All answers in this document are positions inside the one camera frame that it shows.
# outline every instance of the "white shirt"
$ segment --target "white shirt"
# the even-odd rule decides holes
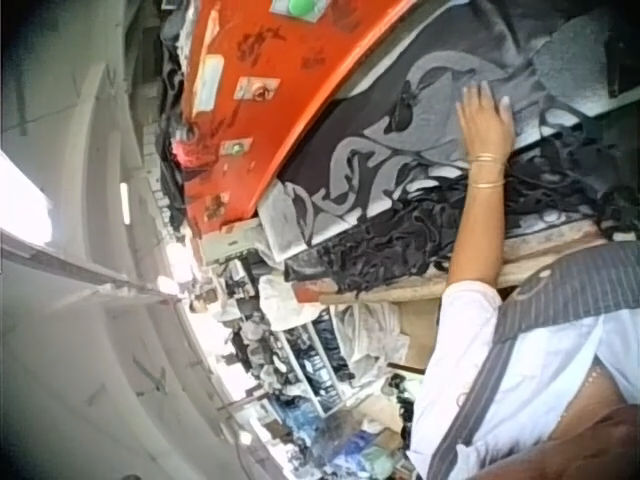
[[[473,281],[453,284],[442,296],[436,348],[414,405],[408,452],[423,478],[489,352],[500,304],[493,288]],[[610,370],[607,360],[619,363],[614,358],[621,348],[619,336],[611,335],[616,338],[609,343],[600,341],[608,323],[604,320],[611,315],[626,316],[626,323],[636,328],[634,334],[640,338],[640,310],[539,328],[518,337],[496,398],[472,445],[457,446],[458,462],[450,479],[465,479],[477,473],[488,452],[500,454],[514,446],[530,447],[550,435],[582,385],[596,352]],[[629,340],[636,353],[640,352],[638,338]],[[623,358],[629,363],[628,359],[634,357]],[[640,368],[624,373],[632,379],[637,373],[640,378]],[[640,389],[637,384],[629,388],[636,387]]]

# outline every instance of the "fluorescent light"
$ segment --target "fluorescent light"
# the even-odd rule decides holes
[[[44,247],[53,238],[49,200],[4,152],[0,153],[0,228]]]
[[[243,445],[251,445],[253,436],[249,432],[240,430],[240,432],[238,433],[238,440],[240,440],[240,443],[242,443]]]
[[[122,219],[125,225],[131,224],[131,210],[129,209],[129,185],[120,184],[120,202],[122,203]]]

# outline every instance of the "orange machine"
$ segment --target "orange machine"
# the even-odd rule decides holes
[[[178,160],[200,234],[254,215],[302,133],[415,0],[201,0]]]

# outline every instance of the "gray fabric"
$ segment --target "gray fabric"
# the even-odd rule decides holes
[[[500,387],[518,335],[636,308],[640,308],[640,242],[581,250],[525,280],[500,307],[493,346],[436,449],[427,478],[447,478],[456,464],[456,445],[471,444]]]

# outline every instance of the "hand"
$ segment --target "hand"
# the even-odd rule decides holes
[[[478,156],[491,156],[506,163],[513,150],[515,130],[508,97],[496,107],[487,82],[480,88],[471,85],[463,89],[461,103],[456,103],[464,143],[472,162]]]

